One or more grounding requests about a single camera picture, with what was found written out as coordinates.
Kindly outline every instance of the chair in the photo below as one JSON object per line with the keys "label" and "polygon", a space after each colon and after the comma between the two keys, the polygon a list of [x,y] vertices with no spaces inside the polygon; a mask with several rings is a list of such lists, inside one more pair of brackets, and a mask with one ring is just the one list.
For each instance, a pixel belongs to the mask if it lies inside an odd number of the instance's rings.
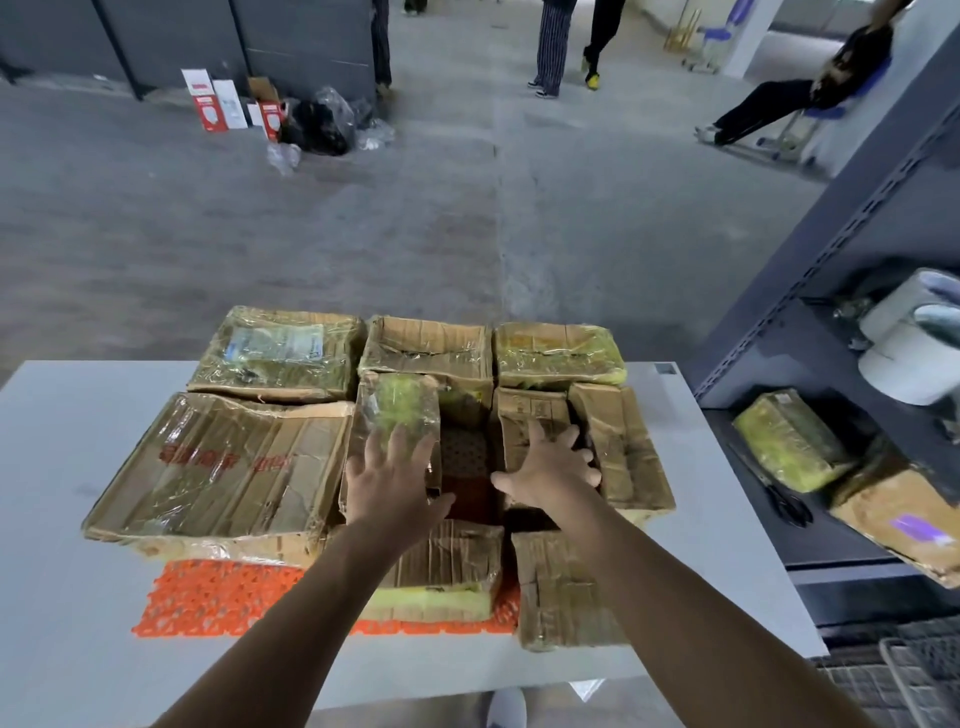
{"label": "chair", "polygon": [[736,0],[727,15],[727,22],[722,28],[698,28],[703,34],[704,42],[700,50],[691,53],[681,61],[688,71],[699,73],[716,73],[720,70],[723,52],[727,45],[736,36],[754,8],[755,0]]}
{"label": "chair", "polygon": [[[830,109],[801,109],[797,111],[790,117],[790,121],[787,122],[786,126],[783,127],[780,136],[777,138],[761,136],[756,140],[756,147],[760,151],[768,153],[770,159],[774,161],[799,161],[803,156],[804,147],[810,143],[810,139],[813,138],[813,135],[820,129],[823,123],[825,121],[836,121],[844,118],[856,103],[866,96],[870,90],[879,83],[880,79],[886,75],[886,72],[890,70],[890,64],[892,62],[892,58],[884,61],[860,88],[837,106],[831,107]],[[790,132],[801,118],[812,119],[813,123],[809,125],[809,128],[802,136],[794,136]],[[816,159],[808,159],[806,163],[812,166],[816,163]]]}

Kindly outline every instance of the person sitting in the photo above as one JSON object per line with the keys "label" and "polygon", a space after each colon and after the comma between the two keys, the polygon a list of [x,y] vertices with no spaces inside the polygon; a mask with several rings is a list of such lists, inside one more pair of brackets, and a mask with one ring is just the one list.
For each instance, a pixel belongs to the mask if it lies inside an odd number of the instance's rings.
{"label": "person sitting", "polygon": [[696,127],[705,144],[725,146],[801,109],[831,109],[849,98],[890,57],[891,21],[911,0],[878,0],[870,25],[853,32],[816,81],[768,81],[712,124]]}

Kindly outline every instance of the gray shelf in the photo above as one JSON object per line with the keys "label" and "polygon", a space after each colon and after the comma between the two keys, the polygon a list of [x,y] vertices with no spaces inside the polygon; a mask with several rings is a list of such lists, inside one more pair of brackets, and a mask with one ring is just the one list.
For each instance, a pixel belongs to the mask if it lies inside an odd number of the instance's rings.
{"label": "gray shelf", "polygon": [[763,484],[727,444],[731,437],[739,436],[732,425],[732,414],[725,410],[704,410],[704,415],[794,584],[882,579],[918,573],[831,516],[820,494],[801,496],[813,513],[814,521],[809,527],[798,528],[784,522],[771,505]]}
{"label": "gray shelf", "polygon": [[960,448],[940,430],[932,408],[893,400],[860,375],[856,367],[860,353],[848,347],[852,333],[850,325],[833,318],[830,306],[796,300],[759,345],[766,353],[796,359],[866,412],[947,501],[960,504]]}

